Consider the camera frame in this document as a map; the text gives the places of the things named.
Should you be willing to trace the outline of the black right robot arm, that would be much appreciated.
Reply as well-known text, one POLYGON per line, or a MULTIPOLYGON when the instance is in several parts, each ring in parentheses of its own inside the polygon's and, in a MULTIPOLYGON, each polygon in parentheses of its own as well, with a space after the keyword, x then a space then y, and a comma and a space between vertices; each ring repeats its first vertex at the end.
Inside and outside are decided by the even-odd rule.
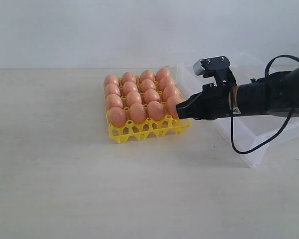
POLYGON ((176 106, 179 118, 216 120, 230 116, 274 115, 299 117, 299 67, 274 72, 250 83, 237 85, 227 58, 201 59, 194 65, 196 75, 214 77, 214 84, 176 106))

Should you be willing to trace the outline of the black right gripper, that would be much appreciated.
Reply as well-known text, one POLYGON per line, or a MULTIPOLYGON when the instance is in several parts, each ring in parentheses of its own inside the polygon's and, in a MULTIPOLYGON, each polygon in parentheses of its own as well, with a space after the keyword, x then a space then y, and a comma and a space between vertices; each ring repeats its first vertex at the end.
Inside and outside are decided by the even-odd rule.
POLYGON ((213 121, 230 115, 229 96, 236 85, 235 77, 229 68, 206 70, 199 73, 204 78, 214 77, 215 83, 202 86, 202 91, 176 105, 180 119, 213 121))

